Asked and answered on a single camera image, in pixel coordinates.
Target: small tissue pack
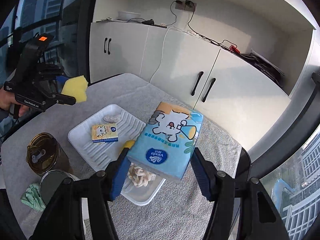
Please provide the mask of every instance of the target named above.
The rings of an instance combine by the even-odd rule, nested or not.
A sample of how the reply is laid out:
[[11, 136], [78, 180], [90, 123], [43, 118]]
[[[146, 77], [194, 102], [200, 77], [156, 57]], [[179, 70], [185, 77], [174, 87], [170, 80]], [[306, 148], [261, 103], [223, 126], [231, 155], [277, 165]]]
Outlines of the small tissue pack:
[[201, 113], [161, 102], [129, 150], [129, 161], [164, 179], [180, 182], [202, 121]]
[[91, 128], [91, 137], [93, 143], [117, 142], [117, 124], [109, 123], [93, 125]]

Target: white cabinet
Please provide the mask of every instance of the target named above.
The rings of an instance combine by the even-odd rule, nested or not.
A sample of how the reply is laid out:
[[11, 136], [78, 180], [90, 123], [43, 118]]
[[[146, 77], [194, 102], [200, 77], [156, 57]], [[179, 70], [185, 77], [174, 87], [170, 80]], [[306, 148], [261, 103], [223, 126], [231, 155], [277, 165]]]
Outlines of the white cabinet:
[[162, 45], [167, 31], [166, 28], [149, 27], [140, 74], [140, 77], [147, 82], [150, 82], [161, 62]]
[[249, 150], [273, 126], [289, 102], [281, 88], [263, 73], [221, 49], [195, 109]]
[[150, 83], [193, 108], [219, 50], [193, 35], [168, 30], [161, 64]]
[[121, 74], [140, 76], [149, 26], [125, 22], [92, 23], [90, 81]]
[[92, 23], [89, 45], [90, 82], [96, 82], [106, 73], [108, 37], [110, 24]]

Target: white cable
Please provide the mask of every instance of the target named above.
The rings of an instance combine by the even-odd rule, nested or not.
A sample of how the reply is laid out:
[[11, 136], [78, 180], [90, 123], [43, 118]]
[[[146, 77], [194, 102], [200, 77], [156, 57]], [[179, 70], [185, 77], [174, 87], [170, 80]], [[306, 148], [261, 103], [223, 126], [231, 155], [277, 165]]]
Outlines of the white cable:
[[153, 75], [152, 75], [149, 83], [151, 83], [151, 80], [152, 80], [153, 76], [156, 74], [156, 72], [157, 72], [158, 69], [160, 68], [160, 65], [161, 65], [161, 62], [162, 62], [162, 58], [163, 58], [163, 48], [164, 48], [165, 37], [167, 36], [168, 31], [169, 31], [170, 29], [172, 29], [172, 28], [176, 28], [176, 27], [174, 27], [174, 26], [173, 26], [173, 27], [170, 27], [169, 29], [167, 29], [167, 32], [165, 33], [165, 36], [164, 36], [164, 39], [163, 39], [163, 44], [162, 44], [162, 53], [161, 53], [160, 64], [159, 64], [158, 68], [156, 69], [156, 71], [153, 73]]

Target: blue gripper pad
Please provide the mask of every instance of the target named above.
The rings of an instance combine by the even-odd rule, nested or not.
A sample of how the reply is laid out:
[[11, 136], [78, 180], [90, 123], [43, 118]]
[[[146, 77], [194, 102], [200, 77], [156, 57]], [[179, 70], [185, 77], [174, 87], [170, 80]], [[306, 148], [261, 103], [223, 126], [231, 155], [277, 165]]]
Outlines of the blue gripper pad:
[[127, 177], [128, 170], [131, 162], [127, 158], [128, 149], [124, 148], [120, 156], [118, 157], [118, 166], [115, 170], [115, 174], [112, 178], [112, 187], [110, 189], [109, 198], [110, 201], [114, 201], [121, 193], [124, 181]]
[[217, 169], [212, 162], [206, 161], [203, 158], [198, 148], [195, 148], [190, 162], [202, 195], [205, 196], [208, 201], [214, 201], [211, 185], [215, 184], [215, 173]]
[[70, 79], [69, 77], [65, 76], [56, 76], [56, 80], [61, 83], [62, 86], [64, 86], [65, 82]]

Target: metal lid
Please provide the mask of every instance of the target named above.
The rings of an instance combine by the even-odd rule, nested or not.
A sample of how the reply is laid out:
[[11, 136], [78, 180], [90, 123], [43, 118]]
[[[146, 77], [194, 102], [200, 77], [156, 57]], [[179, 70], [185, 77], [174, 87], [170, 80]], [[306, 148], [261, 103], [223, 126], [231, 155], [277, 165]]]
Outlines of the metal lid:
[[47, 172], [40, 182], [40, 196], [45, 205], [48, 205], [54, 192], [65, 178], [74, 179], [69, 173], [60, 170]]

